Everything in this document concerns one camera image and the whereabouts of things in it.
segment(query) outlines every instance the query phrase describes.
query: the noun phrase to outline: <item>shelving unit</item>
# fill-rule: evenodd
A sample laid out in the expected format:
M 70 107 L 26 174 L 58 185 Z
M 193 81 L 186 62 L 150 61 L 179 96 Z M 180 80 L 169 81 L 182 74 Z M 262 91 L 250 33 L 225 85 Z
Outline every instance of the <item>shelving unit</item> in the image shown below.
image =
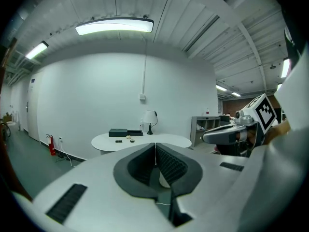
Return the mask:
M 197 130 L 197 124 L 206 130 Z M 191 135 L 190 141 L 192 142 L 191 149 L 197 151 L 205 151 L 208 153 L 213 152 L 213 145 L 206 144 L 202 136 L 204 132 L 219 127 L 220 117 L 192 117 L 191 121 Z

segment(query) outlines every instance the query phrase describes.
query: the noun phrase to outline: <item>fire extinguisher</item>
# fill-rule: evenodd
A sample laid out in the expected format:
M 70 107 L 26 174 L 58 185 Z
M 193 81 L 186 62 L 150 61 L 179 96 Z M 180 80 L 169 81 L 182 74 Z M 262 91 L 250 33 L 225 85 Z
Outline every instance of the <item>fire extinguisher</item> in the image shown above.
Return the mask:
M 56 155 L 56 151 L 55 151 L 55 146 L 54 146 L 54 138 L 52 135 L 49 135 L 49 134 L 46 134 L 47 138 L 48 138 L 48 146 L 49 146 L 49 151 L 50 151 L 50 154 L 52 156 L 55 156 Z

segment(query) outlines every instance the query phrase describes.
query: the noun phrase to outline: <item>ceiling light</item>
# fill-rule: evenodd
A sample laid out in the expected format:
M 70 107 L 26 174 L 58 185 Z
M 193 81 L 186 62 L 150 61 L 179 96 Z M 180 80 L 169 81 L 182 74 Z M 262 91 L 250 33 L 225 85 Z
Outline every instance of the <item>ceiling light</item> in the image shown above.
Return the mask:
M 286 59 L 286 60 L 283 62 L 283 70 L 282 70 L 281 78 L 284 78 L 284 77 L 287 76 L 288 71 L 289 71 L 289 68 L 290 68 L 290 60 L 289 60 L 289 59 Z
M 222 90 L 222 91 L 227 91 L 227 89 L 226 88 L 224 88 L 224 87 L 220 87 L 220 86 L 218 86 L 218 85 L 216 85 L 217 86 L 217 89 L 219 89 L 219 90 Z
M 42 41 L 37 47 L 35 47 L 31 52 L 26 55 L 26 58 L 32 59 L 37 56 L 40 52 L 47 49 L 48 44 L 45 41 Z
M 131 30 L 151 33 L 154 21 L 142 18 L 114 17 L 86 22 L 75 29 L 79 35 L 109 30 Z
M 237 97 L 240 97 L 240 96 L 241 96 L 240 94 L 235 93 L 235 92 L 233 92 L 232 94 L 235 95 L 235 96 L 237 96 Z

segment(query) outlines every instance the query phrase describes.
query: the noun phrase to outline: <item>door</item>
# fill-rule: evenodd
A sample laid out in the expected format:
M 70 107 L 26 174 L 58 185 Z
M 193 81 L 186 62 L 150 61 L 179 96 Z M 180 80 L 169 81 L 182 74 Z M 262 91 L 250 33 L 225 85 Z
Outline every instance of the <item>door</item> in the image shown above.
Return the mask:
M 40 141 L 38 130 L 38 100 L 43 72 L 34 74 L 30 79 L 27 101 L 28 133 L 33 139 Z

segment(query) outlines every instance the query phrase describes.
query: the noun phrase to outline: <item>electrical cord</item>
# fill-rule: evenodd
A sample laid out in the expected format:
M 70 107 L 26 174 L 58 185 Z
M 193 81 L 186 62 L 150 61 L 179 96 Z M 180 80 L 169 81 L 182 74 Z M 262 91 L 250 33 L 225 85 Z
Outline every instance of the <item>electrical cord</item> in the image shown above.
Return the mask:
M 166 203 L 157 203 L 157 204 L 162 204 L 162 205 L 167 205 L 167 206 L 169 206 L 170 204 L 166 204 Z
M 145 62 L 144 62 L 144 69 L 143 69 L 143 81 L 142 81 L 142 85 L 141 85 L 141 93 L 144 94 L 145 91 L 145 73 L 146 73 L 146 62 L 147 62 L 147 41 L 144 38 L 143 35 L 141 35 L 142 38 L 145 41 Z
M 59 161 L 63 161 L 65 159 L 61 159 L 60 157 L 58 157 L 58 159 L 56 160 L 56 163 L 59 162 Z
M 59 143 L 59 141 L 60 141 L 60 138 L 58 138 L 58 145 L 59 145 L 59 150 L 61 149 L 64 153 L 66 153 L 65 152 L 65 150 L 62 148 L 62 144 L 60 144 Z M 71 163 L 71 167 L 76 167 L 76 166 L 74 166 L 73 164 L 72 164 L 72 160 L 71 160 L 71 158 L 68 156 L 68 154 L 66 153 L 66 155 L 67 155 L 67 157 L 69 158 L 69 160 L 70 160 L 70 163 Z
M 154 127 L 158 123 L 158 115 L 156 114 L 156 111 L 155 111 L 155 116 L 156 116 L 156 123 L 153 126 L 151 126 L 151 128 Z

